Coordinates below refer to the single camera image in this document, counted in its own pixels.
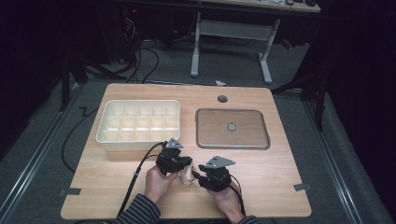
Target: human hand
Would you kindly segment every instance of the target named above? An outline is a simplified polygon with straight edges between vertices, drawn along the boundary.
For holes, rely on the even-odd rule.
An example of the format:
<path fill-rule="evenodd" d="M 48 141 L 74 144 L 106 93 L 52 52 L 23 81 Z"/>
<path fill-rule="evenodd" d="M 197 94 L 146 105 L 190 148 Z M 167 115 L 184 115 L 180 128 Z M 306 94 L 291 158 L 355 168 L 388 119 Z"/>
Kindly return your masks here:
<path fill-rule="evenodd" d="M 231 183 L 231 186 L 239 192 L 239 188 L 234 182 Z M 232 224 L 239 223 L 244 219 L 245 216 L 241 213 L 238 195 L 231 188 L 219 192 L 208 189 L 207 192 L 216 200 L 219 210 L 227 216 Z"/>
<path fill-rule="evenodd" d="M 161 174 L 160 167 L 154 165 L 146 173 L 146 192 L 145 195 L 154 203 L 158 202 L 161 197 L 169 190 L 172 182 L 177 178 L 178 172 L 169 176 Z"/>

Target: circular grommet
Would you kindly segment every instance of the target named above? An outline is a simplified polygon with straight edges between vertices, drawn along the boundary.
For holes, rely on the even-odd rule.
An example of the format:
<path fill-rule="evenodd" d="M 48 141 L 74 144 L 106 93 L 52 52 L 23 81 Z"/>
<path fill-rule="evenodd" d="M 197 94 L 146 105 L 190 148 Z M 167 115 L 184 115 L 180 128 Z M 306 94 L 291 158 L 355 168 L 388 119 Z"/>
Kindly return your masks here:
<path fill-rule="evenodd" d="M 220 95 L 220 96 L 218 96 L 218 101 L 220 103 L 226 103 L 228 101 L 228 98 L 225 95 Z"/>
<path fill-rule="evenodd" d="M 233 124 L 233 123 L 229 123 L 227 128 L 228 128 L 228 130 L 230 130 L 231 132 L 233 132 L 233 131 L 236 130 L 236 125 Z"/>

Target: ice cube tray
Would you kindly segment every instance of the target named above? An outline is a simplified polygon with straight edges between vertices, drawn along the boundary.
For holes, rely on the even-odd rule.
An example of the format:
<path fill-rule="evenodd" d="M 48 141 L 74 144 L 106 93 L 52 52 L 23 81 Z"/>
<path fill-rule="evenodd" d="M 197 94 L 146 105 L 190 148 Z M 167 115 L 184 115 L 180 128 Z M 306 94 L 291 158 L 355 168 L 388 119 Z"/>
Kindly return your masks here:
<path fill-rule="evenodd" d="M 180 137 L 180 104 L 176 100 L 108 101 L 96 134 L 107 151 L 149 150 Z"/>

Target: rectangular tray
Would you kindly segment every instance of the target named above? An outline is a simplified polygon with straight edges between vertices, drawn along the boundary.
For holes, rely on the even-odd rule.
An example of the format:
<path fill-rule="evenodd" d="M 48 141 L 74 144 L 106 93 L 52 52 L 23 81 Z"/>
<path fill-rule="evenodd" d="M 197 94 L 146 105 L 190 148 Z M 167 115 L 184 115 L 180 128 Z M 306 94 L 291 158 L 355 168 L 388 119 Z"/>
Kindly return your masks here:
<path fill-rule="evenodd" d="M 201 108 L 196 143 L 202 148 L 267 149 L 270 138 L 258 110 Z"/>
<path fill-rule="evenodd" d="M 180 104 L 176 100 L 108 101 L 96 134 L 107 151 L 149 150 L 180 137 Z"/>

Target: sleeve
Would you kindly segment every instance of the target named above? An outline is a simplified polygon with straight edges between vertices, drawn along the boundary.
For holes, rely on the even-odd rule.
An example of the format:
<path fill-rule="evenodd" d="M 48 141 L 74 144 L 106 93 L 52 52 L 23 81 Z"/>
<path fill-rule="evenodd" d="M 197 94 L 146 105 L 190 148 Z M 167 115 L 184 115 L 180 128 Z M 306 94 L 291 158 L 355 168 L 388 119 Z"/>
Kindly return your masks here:
<path fill-rule="evenodd" d="M 258 218 L 254 216 L 245 217 L 239 224 L 261 224 Z"/>
<path fill-rule="evenodd" d="M 157 205 L 142 194 L 137 194 L 129 208 L 115 220 L 117 224 L 149 224 L 157 223 L 161 211 Z"/>

